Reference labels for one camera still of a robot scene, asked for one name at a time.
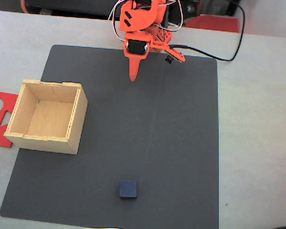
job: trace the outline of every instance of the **gray mat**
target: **gray mat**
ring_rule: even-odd
[[[20,149],[0,214],[124,229],[218,228],[216,61],[151,53],[137,80],[120,50],[53,46],[41,80],[79,82],[78,155]],[[120,180],[138,198],[120,199]]]

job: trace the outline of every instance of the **dark blue cube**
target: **dark blue cube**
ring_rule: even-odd
[[[120,198],[137,198],[136,180],[121,180]]]

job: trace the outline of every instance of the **red object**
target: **red object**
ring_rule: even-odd
[[[195,17],[189,21],[185,27],[225,32],[239,32],[238,18],[214,15],[200,15]]]
[[[121,8],[120,30],[126,32],[123,49],[124,55],[129,58],[131,81],[135,81],[137,78],[140,61],[146,59],[152,49],[158,52],[165,50],[178,61],[185,62],[185,57],[168,45],[172,38],[172,32],[155,25],[160,25],[163,20],[167,7],[165,3],[166,0],[153,0],[150,9],[144,10],[141,8],[143,5],[129,0]],[[145,51],[142,53],[130,52],[130,46],[134,41],[145,42]]]
[[[12,142],[8,140],[5,136],[3,136],[8,125],[1,125],[1,123],[3,121],[5,114],[8,111],[11,113],[13,112],[17,97],[18,97],[17,94],[0,92],[0,99],[3,100],[3,108],[0,110],[0,146],[3,147],[10,148]]]

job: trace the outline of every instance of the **open wooden box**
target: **open wooden box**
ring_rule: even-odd
[[[80,83],[24,80],[4,136],[21,148],[77,154],[87,104]]]

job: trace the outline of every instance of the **table surface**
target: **table surface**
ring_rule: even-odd
[[[171,43],[228,58],[238,38],[182,28]],[[23,79],[39,80],[54,44],[122,47],[109,21],[0,11],[0,91],[18,94]],[[286,38],[245,35],[236,59],[218,62],[218,86],[219,226],[286,225]],[[0,207],[17,152],[0,147]],[[78,227],[0,216],[0,229],[10,228]]]

